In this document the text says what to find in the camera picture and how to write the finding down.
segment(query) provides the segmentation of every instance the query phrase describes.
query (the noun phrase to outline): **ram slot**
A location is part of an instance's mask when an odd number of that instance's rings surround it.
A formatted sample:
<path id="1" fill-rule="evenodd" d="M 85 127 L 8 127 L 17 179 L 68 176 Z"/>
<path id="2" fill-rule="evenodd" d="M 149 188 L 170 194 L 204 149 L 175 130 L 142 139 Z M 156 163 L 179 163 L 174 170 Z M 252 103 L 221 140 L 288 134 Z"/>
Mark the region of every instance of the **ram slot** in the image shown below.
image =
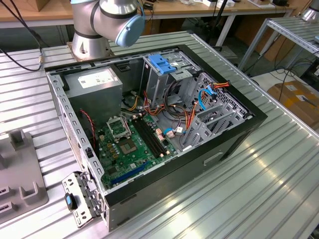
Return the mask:
<path id="1" fill-rule="evenodd" d="M 155 158 L 159 158 L 161 154 L 165 154 L 166 150 L 143 119 L 133 120 L 132 124 Z"/>

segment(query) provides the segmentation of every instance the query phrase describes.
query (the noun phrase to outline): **power supply label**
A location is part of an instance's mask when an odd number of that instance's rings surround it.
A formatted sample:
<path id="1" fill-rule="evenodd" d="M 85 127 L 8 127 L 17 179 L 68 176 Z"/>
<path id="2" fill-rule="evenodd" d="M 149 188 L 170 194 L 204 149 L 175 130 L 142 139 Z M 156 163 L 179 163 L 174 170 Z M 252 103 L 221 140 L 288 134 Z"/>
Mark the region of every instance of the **power supply label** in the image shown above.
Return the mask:
<path id="1" fill-rule="evenodd" d="M 112 82 L 114 81 L 114 78 L 110 73 L 104 71 L 104 72 L 94 73 L 91 75 L 80 76 L 78 78 L 78 81 L 80 82 L 82 88 L 84 89 L 84 88 L 89 88 L 92 86 L 98 86 L 101 84 Z"/>

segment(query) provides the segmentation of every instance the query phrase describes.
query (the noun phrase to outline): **workbench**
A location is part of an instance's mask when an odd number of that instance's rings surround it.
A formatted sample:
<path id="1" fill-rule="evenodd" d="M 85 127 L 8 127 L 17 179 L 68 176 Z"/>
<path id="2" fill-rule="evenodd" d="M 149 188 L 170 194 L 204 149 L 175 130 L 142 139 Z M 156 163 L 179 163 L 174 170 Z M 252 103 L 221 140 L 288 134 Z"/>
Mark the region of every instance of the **workbench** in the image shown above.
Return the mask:
<path id="1" fill-rule="evenodd" d="M 252 14 L 270 14 L 284 13 L 284 17 L 290 16 L 293 7 L 277 6 L 276 8 L 259 8 L 247 0 L 242 0 L 235 4 L 234 7 L 226 7 L 222 16 L 228 16 L 223 30 L 219 36 L 216 46 L 221 46 L 229 32 L 229 29 L 238 15 Z M 215 16 L 217 16 L 219 8 L 216 8 Z M 169 19 L 169 18 L 186 18 L 186 17 L 203 17 L 213 16 L 214 7 L 208 7 L 197 2 L 195 5 L 187 6 L 179 0 L 173 2 L 157 1 L 154 2 L 153 19 Z M 151 12 L 145 10 L 146 19 L 151 18 Z M 21 15 L 28 26 L 50 26 L 50 25 L 69 25 L 73 24 L 72 7 L 69 0 L 50 0 L 50 2 L 40 11 L 21 10 Z M 0 28 L 22 27 L 16 19 L 0 5 Z"/>
<path id="2" fill-rule="evenodd" d="M 186 44 L 268 118 L 226 160 L 107 233 L 100 218 L 76 227 L 61 180 L 79 170 L 57 118 L 43 71 L 30 73 L 0 55 L 0 137 L 32 134 L 49 202 L 0 225 L 3 238 L 307 238 L 319 223 L 319 135 L 195 34 L 141 37 L 132 53 Z M 37 65 L 38 50 L 11 54 Z M 45 66 L 74 62 L 66 46 L 44 49 Z"/>
<path id="3" fill-rule="evenodd" d="M 263 55 L 263 53 L 267 51 L 276 37 L 281 34 L 300 47 L 299 52 L 297 52 L 294 57 L 291 58 L 286 68 L 288 68 L 296 60 L 302 49 L 310 52 L 311 54 L 314 54 L 317 57 L 319 56 L 319 43 L 315 41 L 315 37 L 319 35 L 318 22 L 305 22 L 300 17 L 268 18 L 264 21 L 253 42 L 246 51 L 243 59 L 238 66 L 239 69 L 244 69 L 249 57 L 255 50 L 258 42 L 261 40 L 268 27 L 272 28 L 274 30 L 274 33 L 260 53 L 261 55 Z"/>

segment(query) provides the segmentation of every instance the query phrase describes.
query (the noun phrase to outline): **slotted metal surface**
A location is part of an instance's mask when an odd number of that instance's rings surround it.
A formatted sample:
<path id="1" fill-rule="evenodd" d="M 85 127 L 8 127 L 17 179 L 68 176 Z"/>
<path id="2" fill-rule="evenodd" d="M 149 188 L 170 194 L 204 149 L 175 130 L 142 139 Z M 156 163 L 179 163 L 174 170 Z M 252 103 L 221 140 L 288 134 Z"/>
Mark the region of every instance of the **slotted metal surface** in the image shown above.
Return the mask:
<path id="1" fill-rule="evenodd" d="M 272 18 L 267 25 L 311 53 L 319 52 L 319 23 L 305 22 L 299 17 Z"/>
<path id="2" fill-rule="evenodd" d="M 141 37 L 115 54 L 186 44 L 268 118 L 227 160 L 108 234 L 101 219 L 77 229 L 61 180 L 79 170 L 57 118 L 44 72 L 0 55 L 0 137 L 32 134 L 49 202 L 0 225 L 2 238 L 307 238 L 319 223 L 319 136 L 256 89 L 241 72 L 187 32 Z M 45 49 L 46 65 L 74 62 L 67 47 Z M 13 53 L 36 67 L 37 50 Z"/>

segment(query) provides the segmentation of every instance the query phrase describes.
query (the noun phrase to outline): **metal bracket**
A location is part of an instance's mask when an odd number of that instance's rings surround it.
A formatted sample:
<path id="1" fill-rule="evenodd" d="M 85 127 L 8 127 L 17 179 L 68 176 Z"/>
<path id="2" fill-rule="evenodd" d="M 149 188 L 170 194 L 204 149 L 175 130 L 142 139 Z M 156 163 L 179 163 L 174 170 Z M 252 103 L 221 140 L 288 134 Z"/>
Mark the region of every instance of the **metal bracket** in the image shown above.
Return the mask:
<path id="1" fill-rule="evenodd" d="M 103 202 L 97 199 L 98 190 L 88 172 L 71 173 L 62 184 L 65 193 L 74 196 L 76 209 L 73 211 L 73 216 L 78 228 L 100 216 Z"/>

